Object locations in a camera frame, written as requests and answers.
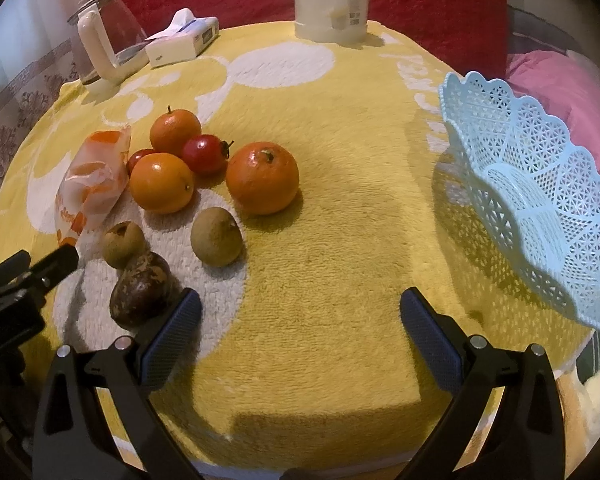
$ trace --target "plastic snack wrapper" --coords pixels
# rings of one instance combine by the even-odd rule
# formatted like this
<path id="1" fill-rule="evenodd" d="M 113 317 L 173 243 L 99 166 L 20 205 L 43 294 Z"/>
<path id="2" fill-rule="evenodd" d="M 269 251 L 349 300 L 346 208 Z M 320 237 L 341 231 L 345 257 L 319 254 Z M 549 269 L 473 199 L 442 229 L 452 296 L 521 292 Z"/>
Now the plastic snack wrapper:
<path id="1" fill-rule="evenodd" d="M 128 183 L 126 158 L 130 128 L 92 133 L 64 174 L 56 194 L 58 244 L 75 246 L 81 235 L 96 230 Z"/>

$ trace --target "yellow tablecloth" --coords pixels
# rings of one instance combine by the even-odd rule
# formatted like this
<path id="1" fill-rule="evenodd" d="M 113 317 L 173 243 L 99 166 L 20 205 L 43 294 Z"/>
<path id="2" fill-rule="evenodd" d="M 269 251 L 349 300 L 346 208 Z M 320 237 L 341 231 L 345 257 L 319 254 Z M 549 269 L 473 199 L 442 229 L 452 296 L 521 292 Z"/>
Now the yellow tablecloth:
<path id="1" fill-rule="evenodd" d="M 468 206 L 444 153 L 437 88 L 449 68 L 377 23 L 369 31 L 363 46 L 344 48 L 297 40 L 291 23 L 251 25 L 222 31 L 197 60 L 145 67 L 102 102 L 67 84 L 5 178 L 0 261 L 21 248 L 36 260 L 57 246 L 53 197 L 95 130 L 129 123 L 132 151 L 145 148 L 170 105 L 236 148 L 272 140 L 295 156 L 301 198 L 270 218 L 241 218 L 246 258 L 226 271 L 210 274 L 187 249 L 200 208 L 231 208 L 223 182 L 171 218 L 124 196 L 110 219 L 141 223 L 183 285 L 201 291 L 200 342 L 152 396 L 198 463 L 352 472 L 404 460 L 449 402 L 400 323 L 411 285 L 494 346 L 544 345 L 557 370 L 590 334 L 528 292 Z M 30 380 L 61 340 L 111 343 L 114 280 L 92 256 L 49 297 L 48 327 L 25 347 Z"/>

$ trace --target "red tomato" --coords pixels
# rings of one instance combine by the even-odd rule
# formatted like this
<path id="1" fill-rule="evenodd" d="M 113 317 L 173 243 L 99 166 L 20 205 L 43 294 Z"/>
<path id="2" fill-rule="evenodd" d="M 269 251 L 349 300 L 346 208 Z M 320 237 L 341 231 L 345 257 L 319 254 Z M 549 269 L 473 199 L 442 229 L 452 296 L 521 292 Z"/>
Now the red tomato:
<path id="1" fill-rule="evenodd" d="M 182 149 L 184 160 L 191 171 L 209 176 L 222 171 L 229 158 L 230 144 L 215 135 L 199 135 L 187 141 Z"/>
<path id="2" fill-rule="evenodd" d="M 157 153 L 155 150 L 151 148 L 146 148 L 144 150 L 139 150 L 135 152 L 133 155 L 129 157 L 129 160 L 126 162 L 126 172 L 131 176 L 131 172 L 134 170 L 138 160 L 143 158 L 145 155 L 149 155 L 149 153 Z"/>

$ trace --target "pitcher lid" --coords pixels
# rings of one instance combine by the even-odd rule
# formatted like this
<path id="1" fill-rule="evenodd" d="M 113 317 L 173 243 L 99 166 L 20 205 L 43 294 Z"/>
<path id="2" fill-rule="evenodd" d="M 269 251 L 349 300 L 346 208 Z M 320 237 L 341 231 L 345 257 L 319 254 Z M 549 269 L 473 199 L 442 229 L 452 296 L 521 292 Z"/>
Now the pitcher lid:
<path id="1" fill-rule="evenodd" d="M 108 4 L 111 0 L 80 0 L 78 2 L 78 10 L 76 10 L 71 17 L 66 20 L 69 25 L 76 25 L 78 23 L 78 16 L 80 13 L 89 6 L 93 4 L 97 4 L 98 8 L 101 9 L 102 6 Z"/>

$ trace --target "blue plastic basket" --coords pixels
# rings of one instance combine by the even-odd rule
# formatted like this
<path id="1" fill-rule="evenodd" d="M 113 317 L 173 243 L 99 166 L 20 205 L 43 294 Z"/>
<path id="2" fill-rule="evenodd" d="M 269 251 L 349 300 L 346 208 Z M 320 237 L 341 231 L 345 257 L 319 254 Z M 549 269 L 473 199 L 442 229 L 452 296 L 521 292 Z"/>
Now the blue plastic basket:
<path id="1" fill-rule="evenodd" d="M 461 179 L 510 264 L 564 316 L 600 330 L 600 174 L 534 98 L 469 72 L 440 85 Z"/>

